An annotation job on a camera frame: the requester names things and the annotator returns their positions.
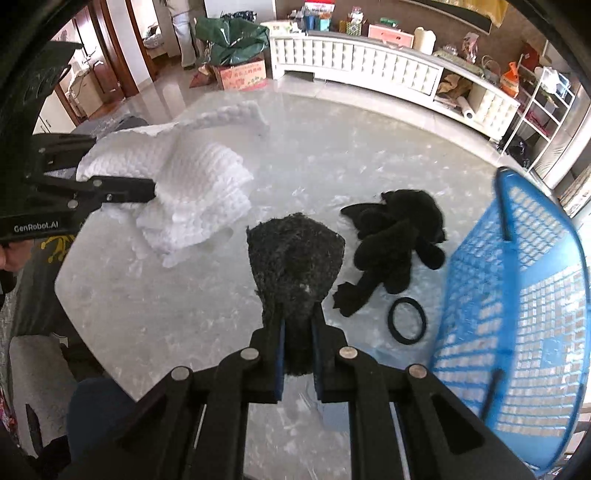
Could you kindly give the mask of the black fuzzy cloth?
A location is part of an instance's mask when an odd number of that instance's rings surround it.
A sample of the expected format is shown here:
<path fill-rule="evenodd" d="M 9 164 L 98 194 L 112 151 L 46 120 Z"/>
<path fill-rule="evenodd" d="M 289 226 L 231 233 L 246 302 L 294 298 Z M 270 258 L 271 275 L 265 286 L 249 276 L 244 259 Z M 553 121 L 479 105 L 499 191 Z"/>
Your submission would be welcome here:
<path fill-rule="evenodd" d="M 311 318 L 342 268 L 346 240 L 301 213 L 274 218 L 246 230 L 263 326 L 283 324 L 283 372 L 312 371 Z"/>

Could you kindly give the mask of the white knitted cloth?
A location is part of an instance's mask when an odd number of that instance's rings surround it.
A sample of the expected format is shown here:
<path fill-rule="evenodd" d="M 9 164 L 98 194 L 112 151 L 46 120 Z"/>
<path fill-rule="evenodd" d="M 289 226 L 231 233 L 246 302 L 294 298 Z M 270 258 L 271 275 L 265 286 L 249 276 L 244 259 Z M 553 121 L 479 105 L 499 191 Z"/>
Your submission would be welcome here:
<path fill-rule="evenodd" d="M 269 130 L 259 105 L 245 101 L 191 120 L 109 133 L 80 161 L 79 181 L 106 176 L 154 182 L 155 196 L 147 203 L 128 200 L 105 210 L 130 227 L 138 258 L 154 253 L 172 267 L 187 258 L 190 247 L 249 213 L 252 172 L 228 143 L 209 138 L 224 127 Z"/>

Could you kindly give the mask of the blue plastic laundry basket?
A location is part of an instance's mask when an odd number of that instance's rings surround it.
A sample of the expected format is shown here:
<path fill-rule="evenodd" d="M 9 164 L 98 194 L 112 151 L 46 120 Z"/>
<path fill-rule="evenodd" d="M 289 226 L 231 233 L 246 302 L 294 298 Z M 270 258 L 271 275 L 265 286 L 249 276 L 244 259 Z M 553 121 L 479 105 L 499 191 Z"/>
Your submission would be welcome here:
<path fill-rule="evenodd" d="M 562 456 L 590 364 L 589 272 L 568 216 L 514 170 L 451 255 L 431 371 L 535 473 Z"/>

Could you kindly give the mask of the black hair band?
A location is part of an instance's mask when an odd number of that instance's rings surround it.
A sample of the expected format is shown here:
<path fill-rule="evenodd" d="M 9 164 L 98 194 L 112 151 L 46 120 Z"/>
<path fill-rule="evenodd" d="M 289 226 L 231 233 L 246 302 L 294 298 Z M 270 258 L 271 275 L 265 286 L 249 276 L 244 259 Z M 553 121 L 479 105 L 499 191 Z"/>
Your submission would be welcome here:
<path fill-rule="evenodd" d="M 411 346 L 419 343 L 427 332 L 427 315 L 423 306 L 411 297 L 394 300 L 387 315 L 388 330 L 398 343 Z"/>

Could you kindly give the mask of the pink cardboard box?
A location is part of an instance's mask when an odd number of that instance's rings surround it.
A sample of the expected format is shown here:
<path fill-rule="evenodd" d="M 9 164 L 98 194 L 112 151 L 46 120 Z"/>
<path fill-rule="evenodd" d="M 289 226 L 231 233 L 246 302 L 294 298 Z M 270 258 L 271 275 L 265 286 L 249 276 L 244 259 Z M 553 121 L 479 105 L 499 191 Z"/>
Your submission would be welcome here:
<path fill-rule="evenodd" d="M 213 72 L 222 90 L 249 90 L 266 82 L 266 61 L 260 57 L 236 66 L 214 67 Z"/>

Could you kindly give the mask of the green bag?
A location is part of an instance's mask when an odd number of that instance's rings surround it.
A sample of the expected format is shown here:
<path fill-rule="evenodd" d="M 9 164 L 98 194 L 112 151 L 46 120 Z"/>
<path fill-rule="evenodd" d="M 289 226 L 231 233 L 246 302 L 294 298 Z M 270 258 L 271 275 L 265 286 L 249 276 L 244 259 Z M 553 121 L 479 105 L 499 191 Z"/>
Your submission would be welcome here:
<path fill-rule="evenodd" d="M 270 46 L 269 28 L 243 18 L 199 18 L 193 33 L 205 44 L 205 60 L 217 67 L 245 64 Z"/>

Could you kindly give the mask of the red white box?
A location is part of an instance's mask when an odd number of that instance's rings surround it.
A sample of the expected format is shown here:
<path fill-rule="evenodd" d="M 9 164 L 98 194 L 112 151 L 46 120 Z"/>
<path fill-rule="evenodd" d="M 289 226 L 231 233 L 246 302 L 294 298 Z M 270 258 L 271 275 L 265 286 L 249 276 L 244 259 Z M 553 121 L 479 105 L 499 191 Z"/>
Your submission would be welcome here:
<path fill-rule="evenodd" d="M 332 15 L 332 12 L 335 11 L 335 1 L 334 0 L 305 0 L 304 1 L 304 9 L 307 9 L 312 14 L 321 15 L 321 14 L 329 14 Z"/>

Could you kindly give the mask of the paper towel roll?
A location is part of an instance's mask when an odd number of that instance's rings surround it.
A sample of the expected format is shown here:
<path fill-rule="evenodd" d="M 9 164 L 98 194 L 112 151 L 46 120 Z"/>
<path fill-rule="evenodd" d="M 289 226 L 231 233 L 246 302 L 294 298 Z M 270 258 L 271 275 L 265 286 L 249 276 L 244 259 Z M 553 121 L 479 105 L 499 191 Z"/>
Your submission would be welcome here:
<path fill-rule="evenodd" d="M 456 99 L 457 105 L 459 106 L 462 115 L 467 119 L 473 119 L 475 116 L 475 111 L 473 110 L 472 106 L 468 102 L 467 98 L 464 96 L 459 96 Z"/>

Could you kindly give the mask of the white tufted TV cabinet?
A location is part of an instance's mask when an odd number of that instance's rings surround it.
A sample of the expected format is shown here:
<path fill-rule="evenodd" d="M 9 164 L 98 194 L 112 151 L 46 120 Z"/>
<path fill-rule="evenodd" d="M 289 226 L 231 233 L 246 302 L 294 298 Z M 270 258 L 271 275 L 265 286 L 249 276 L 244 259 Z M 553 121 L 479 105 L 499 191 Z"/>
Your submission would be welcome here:
<path fill-rule="evenodd" d="M 271 76 L 308 73 L 328 80 L 397 97 L 456 120 L 485 135 L 502 140 L 519 102 L 485 79 L 437 56 L 406 47 L 394 47 L 365 37 L 332 32 L 297 32 L 287 22 L 270 27 Z M 457 105 L 437 94 L 450 72 L 470 83 L 462 94 L 475 111 L 467 119 Z"/>

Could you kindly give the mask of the pink drawer box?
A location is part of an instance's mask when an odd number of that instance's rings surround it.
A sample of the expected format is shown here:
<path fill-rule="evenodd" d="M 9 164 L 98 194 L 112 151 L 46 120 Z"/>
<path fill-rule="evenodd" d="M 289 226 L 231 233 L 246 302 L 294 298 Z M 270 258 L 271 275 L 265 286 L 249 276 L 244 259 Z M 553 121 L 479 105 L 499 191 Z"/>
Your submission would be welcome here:
<path fill-rule="evenodd" d="M 412 48 L 414 35 L 382 24 L 370 24 L 368 37 L 401 47 Z"/>

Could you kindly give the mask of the white plastic jug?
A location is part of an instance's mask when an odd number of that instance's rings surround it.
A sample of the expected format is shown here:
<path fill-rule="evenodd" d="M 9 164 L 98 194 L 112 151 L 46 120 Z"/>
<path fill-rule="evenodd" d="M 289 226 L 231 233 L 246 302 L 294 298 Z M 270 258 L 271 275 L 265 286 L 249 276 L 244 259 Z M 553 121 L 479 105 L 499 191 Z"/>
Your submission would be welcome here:
<path fill-rule="evenodd" d="M 433 30 L 417 27 L 414 31 L 413 49 L 425 55 L 432 55 L 435 49 L 437 36 Z"/>

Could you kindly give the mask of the orange bag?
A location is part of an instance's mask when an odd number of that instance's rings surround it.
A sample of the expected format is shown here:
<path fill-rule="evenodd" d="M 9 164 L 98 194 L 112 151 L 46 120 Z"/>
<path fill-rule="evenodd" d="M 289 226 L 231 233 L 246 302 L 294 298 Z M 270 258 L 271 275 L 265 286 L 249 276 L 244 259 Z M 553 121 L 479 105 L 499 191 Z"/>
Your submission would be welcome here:
<path fill-rule="evenodd" d="M 509 63 L 509 70 L 500 77 L 499 85 L 501 90 L 511 98 L 516 98 L 519 95 L 520 76 L 516 62 Z"/>

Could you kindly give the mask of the white metal shelf rack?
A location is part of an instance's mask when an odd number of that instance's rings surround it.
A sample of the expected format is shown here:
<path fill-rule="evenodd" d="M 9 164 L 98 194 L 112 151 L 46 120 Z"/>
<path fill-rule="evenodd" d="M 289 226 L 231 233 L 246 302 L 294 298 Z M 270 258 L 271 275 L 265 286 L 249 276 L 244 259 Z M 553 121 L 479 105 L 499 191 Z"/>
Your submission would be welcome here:
<path fill-rule="evenodd" d="M 500 147 L 503 154 L 532 171 L 561 132 L 576 96 L 569 76 L 528 43 L 516 67 L 519 106 Z"/>

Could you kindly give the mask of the yellow TV cover cloth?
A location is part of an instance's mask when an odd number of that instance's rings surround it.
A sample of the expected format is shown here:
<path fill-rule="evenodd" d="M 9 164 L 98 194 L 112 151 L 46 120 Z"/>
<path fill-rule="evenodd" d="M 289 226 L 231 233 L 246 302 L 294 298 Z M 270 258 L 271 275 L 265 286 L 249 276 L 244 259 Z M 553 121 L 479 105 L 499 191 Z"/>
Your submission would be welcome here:
<path fill-rule="evenodd" d="M 509 7 L 505 0 L 445 0 L 446 4 L 476 12 L 501 27 Z"/>

